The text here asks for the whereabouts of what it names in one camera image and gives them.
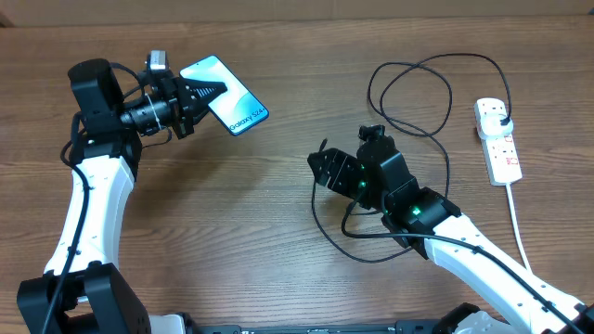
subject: power strip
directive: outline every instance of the power strip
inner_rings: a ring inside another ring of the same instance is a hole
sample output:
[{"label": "power strip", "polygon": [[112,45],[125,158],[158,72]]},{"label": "power strip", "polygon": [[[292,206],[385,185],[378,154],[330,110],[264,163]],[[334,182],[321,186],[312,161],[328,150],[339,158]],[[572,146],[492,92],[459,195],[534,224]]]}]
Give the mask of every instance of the power strip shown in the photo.
[{"label": "power strip", "polygon": [[[481,118],[492,116],[507,115],[505,103],[496,98],[481,98],[474,104],[474,114],[477,125],[481,123]],[[479,135],[481,127],[477,126]],[[489,173],[489,180],[493,186],[505,186],[512,184],[522,178],[520,161],[518,160],[518,151],[516,150],[513,136],[499,135],[489,136],[487,139],[481,138],[483,144],[484,162],[486,170]]]},{"label": "power strip", "polygon": [[511,195],[511,184],[522,178],[518,151],[513,142],[511,131],[513,123],[501,125],[500,121],[507,115],[505,103],[492,97],[481,98],[474,104],[476,129],[483,144],[484,162],[493,186],[505,186],[510,205],[511,224],[516,237],[518,250],[522,256],[523,265],[532,273],[528,257],[523,249],[520,229],[516,218],[516,209]]}]

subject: wall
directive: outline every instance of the wall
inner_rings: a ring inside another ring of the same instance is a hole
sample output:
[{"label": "wall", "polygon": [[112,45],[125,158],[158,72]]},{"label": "wall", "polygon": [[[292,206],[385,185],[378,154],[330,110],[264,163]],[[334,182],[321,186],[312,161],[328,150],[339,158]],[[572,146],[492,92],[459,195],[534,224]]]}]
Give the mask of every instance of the wall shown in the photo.
[{"label": "wall", "polygon": [[4,14],[2,14],[2,11],[0,10],[0,28],[5,27],[12,27],[12,22],[10,22],[8,18],[5,17]]},{"label": "wall", "polygon": [[4,13],[5,24],[11,22],[17,27],[32,27],[230,20],[574,15],[587,14],[593,7],[594,0],[0,0],[0,17]]}]

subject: black mount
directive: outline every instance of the black mount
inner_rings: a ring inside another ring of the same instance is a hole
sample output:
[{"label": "black mount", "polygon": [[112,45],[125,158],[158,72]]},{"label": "black mount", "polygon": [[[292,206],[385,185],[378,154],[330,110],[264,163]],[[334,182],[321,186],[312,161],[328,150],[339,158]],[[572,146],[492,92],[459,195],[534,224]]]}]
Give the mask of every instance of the black mount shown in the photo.
[{"label": "black mount", "polygon": [[451,334],[467,316],[480,311],[464,302],[446,316],[436,320],[398,320],[389,325],[325,325],[271,328],[241,328],[239,326],[196,326],[186,334]]},{"label": "black mount", "polygon": [[[310,154],[307,162],[316,182],[350,199],[365,185],[367,192],[359,205],[382,211],[381,221],[392,233],[434,234],[433,228],[447,217],[459,217],[460,209],[428,187],[420,189],[394,139],[384,133],[383,125],[361,126],[363,144],[356,158],[337,148]],[[395,240],[427,259],[422,239]]]},{"label": "black mount", "polygon": [[[51,296],[59,276],[47,273],[20,283],[17,304],[31,333],[44,325]],[[86,270],[68,273],[65,289],[56,312],[52,314],[49,332],[66,333],[150,333],[149,314],[122,275],[113,265],[89,265]],[[92,314],[68,317],[78,297],[86,296]]]}]

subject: power cord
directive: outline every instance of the power cord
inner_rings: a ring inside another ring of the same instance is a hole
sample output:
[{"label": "power cord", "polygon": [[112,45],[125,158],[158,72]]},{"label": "power cord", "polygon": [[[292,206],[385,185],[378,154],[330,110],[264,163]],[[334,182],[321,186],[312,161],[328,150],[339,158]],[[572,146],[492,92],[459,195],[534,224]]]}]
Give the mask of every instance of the power cord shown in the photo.
[{"label": "power cord", "polygon": [[72,244],[68,247],[68,256],[66,258],[66,263],[64,263],[64,268],[62,269],[62,273],[60,274],[60,278],[54,292],[52,294],[51,302],[47,308],[47,313],[45,314],[44,326],[42,327],[41,333],[46,334],[49,330],[49,324],[51,322],[52,315],[56,312],[56,307],[58,303],[61,302],[62,291],[64,290],[64,283],[66,282],[66,275],[71,270],[72,262],[74,261],[74,256],[76,255],[76,249],[78,248],[78,243],[81,238],[81,233],[83,232],[84,226],[84,218],[86,217],[86,212],[89,206],[89,192],[91,190],[88,180],[84,173],[76,167],[75,164],[70,162],[66,159],[66,151],[70,146],[76,144],[78,138],[84,133],[85,129],[78,132],[79,123],[81,122],[82,115],[80,112],[77,112],[74,117],[72,118],[72,127],[71,127],[71,140],[66,143],[64,148],[61,150],[59,154],[59,158],[64,162],[65,165],[70,167],[73,171],[78,174],[83,182],[83,206],[81,208],[81,214],[78,218],[78,223],[76,225],[76,230],[74,230],[74,236],[72,237]]},{"label": "power cord", "polygon": [[[371,85],[373,84],[373,80],[375,79],[375,76],[378,74],[378,72],[381,69],[383,69],[384,67],[391,66],[391,65],[408,66],[408,69],[406,71],[403,71],[400,74],[398,74],[398,76],[396,76],[388,84],[388,86],[386,86],[386,88],[381,93],[380,108],[378,109],[378,108],[376,108],[376,106],[373,104],[373,101],[371,100]],[[385,110],[383,109],[383,97],[385,96],[385,93],[388,91],[388,89],[396,82],[396,80],[400,79],[400,77],[402,77],[403,75],[407,74],[409,71],[412,71],[414,69],[425,70],[425,71],[428,71],[428,72],[436,75],[439,79],[441,79],[444,82],[445,86],[447,86],[447,92],[449,94],[449,103],[447,106],[447,113],[445,114],[444,121],[441,123],[441,125],[439,125],[439,127],[431,133],[426,132],[425,130],[419,128],[417,125],[414,125],[412,123],[400,121],[393,117],[390,117],[386,114]],[[449,156],[447,155],[447,151],[444,148],[444,146],[437,139],[435,139],[433,136],[437,135],[444,128],[444,126],[446,126],[447,119],[449,118],[449,114],[452,111],[452,102],[453,102],[452,86],[449,84],[449,81],[438,71],[428,68],[426,66],[420,65],[420,63],[413,64],[413,63],[409,63],[409,62],[405,62],[405,61],[386,62],[386,63],[383,63],[380,66],[378,66],[378,68],[375,71],[373,71],[373,74],[371,75],[371,79],[369,79],[368,103],[376,113],[378,113],[380,116],[382,116],[390,125],[392,125],[392,127],[394,129],[396,129],[400,132],[403,132],[407,135],[417,136],[417,137],[429,137],[435,143],[435,145],[437,145],[437,147],[439,147],[442,150],[442,152],[444,153],[444,159],[445,159],[445,193],[444,193],[444,197],[446,197],[446,198],[449,193],[449,175],[450,175]],[[400,123],[402,125],[413,128],[413,129],[419,131],[420,134],[410,132],[410,131],[398,126],[397,123]]]},{"label": "power cord", "polygon": [[518,250],[520,250],[520,255],[522,256],[523,266],[526,267],[526,270],[528,270],[532,274],[532,268],[528,263],[526,251],[523,249],[522,238],[520,238],[520,228],[518,227],[518,220],[516,218],[516,208],[513,204],[513,196],[511,195],[511,184],[505,184],[505,190],[508,193],[508,203],[510,204],[511,225],[513,226],[513,234],[516,237]]}]

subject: extension socket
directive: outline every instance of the extension socket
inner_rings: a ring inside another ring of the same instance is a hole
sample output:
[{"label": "extension socket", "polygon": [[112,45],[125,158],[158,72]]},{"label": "extension socket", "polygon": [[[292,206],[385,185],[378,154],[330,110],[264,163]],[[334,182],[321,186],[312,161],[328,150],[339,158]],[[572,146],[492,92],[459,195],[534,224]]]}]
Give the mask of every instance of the extension socket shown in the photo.
[{"label": "extension socket", "polygon": [[[489,135],[483,139],[481,132],[481,121],[485,119],[500,118],[507,115],[505,104],[496,98],[481,98],[474,105],[476,116],[477,132],[483,144],[484,162],[489,174],[489,180],[493,186],[505,186],[522,178],[522,170],[518,160],[518,152],[513,142],[511,133],[508,135]],[[505,134],[509,127],[501,126],[502,129],[494,129],[491,134],[501,132]]]}]

